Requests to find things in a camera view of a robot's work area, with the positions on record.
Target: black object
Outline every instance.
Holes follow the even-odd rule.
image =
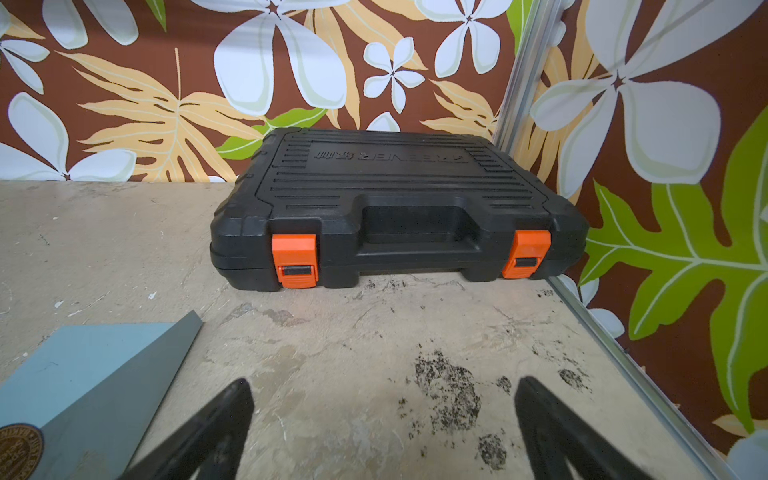
[[[253,415],[253,397],[238,379],[118,480],[234,480]]]
[[[536,480],[652,480],[533,377],[515,393],[515,410]],[[238,379],[118,480],[233,480],[253,414],[253,397]]]
[[[537,379],[520,380],[515,411],[536,480],[572,480],[566,458],[585,479],[651,480]]]
[[[355,286],[360,272],[460,270],[482,282],[499,277],[517,230],[551,233],[539,279],[581,258],[588,225],[483,138],[278,128],[217,208],[210,255],[241,290],[280,289],[275,234],[315,234],[329,288]]]

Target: floral wallpaper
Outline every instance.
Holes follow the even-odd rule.
[[[0,0],[0,178],[230,182],[286,126],[491,139],[531,4]],[[514,152],[592,226],[561,279],[762,478],[768,7],[564,6]]]
[[[591,225],[561,280],[743,480],[768,472],[766,21],[576,2],[515,152]]]
[[[0,178],[233,181],[300,126],[490,139],[530,0],[0,0]]]

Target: black stain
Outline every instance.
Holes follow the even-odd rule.
[[[405,280],[403,280],[402,282],[398,282],[397,280],[390,280],[387,286],[385,286],[384,288],[386,289],[387,287],[391,287],[392,290],[397,291],[397,289],[400,287],[405,288],[406,282]]]
[[[562,369],[558,373],[560,374],[560,378],[563,379],[563,382],[566,382],[576,390],[587,389],[587,386],[581,381],[581,376],[573,370]]]
[[[452,365],[440,350],[419,355],[414,365],[416,385],[435,401],[432,430],[454,432],[474,427],[481,403],[472,373]]]
[[[478,439],[478,452],[491,470],[501,470],[507,463],[507,451],[502,447],[502,440],[496,434],[488,434]]]
[[[563,360],[578,367],[578,362],[572,358],[569,358],[565,353],[563,353]]]
[[[512,382],[510,382],[507,377],[503,376],[500,379],[496,380],[496,386],[504,390],[507,395],[511,395],[511,393],[509,392],[510,390],[512,390]]]

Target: green leaf print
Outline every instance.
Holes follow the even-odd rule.
[[[700,185],[654,184],[651,200],[659,232],[645,230],[627,202],[595,183],[603,227],[590,229],[589,261],[580,284],[622,262],[650,270],[637,290],[630,339],[670,325],[713,280],[725,294],[710,317],[712,353],[720,391],[748,432],[754,430],[749,382],[768,366],[768,108],[733,149],[720,212],[731,239],[714,233],[713,208]]]
[[[515,36],[515,55],[520,51],[523,32],[525,32],[525,26],[528,23],[528,14],[531,13],[532,5],[533,0],[513,0],[512,4],[509,5],[509,8],[507,9],[509,26],[512,29],[512,34]]]
[[[168,31],[165,22],[165,0],[147,0],[147,5],[160,25],[163,25],[163,30]]]
[[[261,133],[264,137],[275,128],[280,127],[312,127],[323,115],[326,114],[325,108],[314,108],[305,110],[303,108],[294,108],[284,114],[278,115],[273,120],[264,117],[264,125],[254,125],[253,129]],[[238,137],[229,137],[216,149],[225,160],[247,160],[261,147],[262,140],[244,140]]]

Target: white flower print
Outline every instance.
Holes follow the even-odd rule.
[[[385,111],[378,117],[374,118],[370,125],[368,125],[367,131],[400,131],[400,126],[397,124],[392,114]]]
[[[591,282],[586,282],[581,288],[576,287],[576,282],[567,275],[558,275],[558,279],[560,279],[563,285],[565,285],[565,287],[568,288],[571,293],[574,294],[576,299],[584,306],[589,305],[595,294],[597,294],[600,286],[599,278],[596,278]],[[618,319],[615,313],[606,310],[605,308],[587,308],[587,311],[592,315],[594,321],[603,327],[608,335],[615,339],[624,335],[624,324]]]
[[[402,89],[402,84],[406,88],[418,87],[424,81],[424,77],[410,70],[400,70],[413,58],[413,38],[404,38],[395,45],[394,62],[389,60],[389,53],[386,47],[380,43],[369,43],[365,52],[362,54],[366,63],[379,70],[383,70],[386,75],[370,77],[366,79],[362,92],[368,98],[376,98],[384,92],[388,84],[392,84],[392,106],[397,113],[401,114],[402,109],[406,107],[406,91]]]
[[[192,0],[216,12],[253,10],[257,16],[235,28],[214,53],[214,68],[230,104],[244,114],[265,114],[274,93],[272,37],[283,34],[296,85],[306,103],[341,108],[346,102],[346,73],[334,50],[292,20],[293,10],[333,7],[349,0]]]
[[[19,137],[53,168],[6,144],[0,144],[0,179],[122,182],[131,177],[136,154],[113,149],[86,157],[67,170],[69,136],[61,119],[24,92],[8,105],[8,119]]]
[[[768,430],[757,429],[737,440],[728,452],[728,466],[739,480],[764,480],[768,472]]]
[[[11,15],[0,3],[0,37],[5,35],[11,27]],[[24,63],[26,61],[43,61],[51,53],[47,48],[27,40],[1,40],[0,51],[2,51],[5,60],[11,65],[13,71],[18,77],[27,84],[32,90],[43,94],[43,81],[40,76],[32,70],[32,67]]]
[[[624,101],[627,157],[637,174],[655,183],[698,183],[717,149],[717,102],[693,85],[634,79],[722,37],[761,2],[712,0],[701,6],[700,0],[667,0],[642,45],[627,61],[627,41],[641,0],[591,0],[585,22],[587,39],[608,74],[555,84],[531,108],[531,116],[542,130],[556,131],[602,94],[563,144],[558,193],[569,198],[586,179],[611,126],[619,94]]]
[[[415,0],[416,7],[433,22],[461,22],[462,24],[445,38],[435,54],[435,74],[438,78],[450,77],[458,70],[464,53],[464,39],[469,30],[472,37],[472,60],[479,74],[487,73],[496,66],[501,40],[493,28],[480,23],[480,18],[494,18],[505,13],[512,0],[461,0],[462,10],[454,0]]]
[[[120,45],[130,45],[139,38],[134,14],[125,0],[83,0],[83,3]],[[62,47],[72,50],[88,44],[83,19],[72,0],[43,0],[43,21]]]

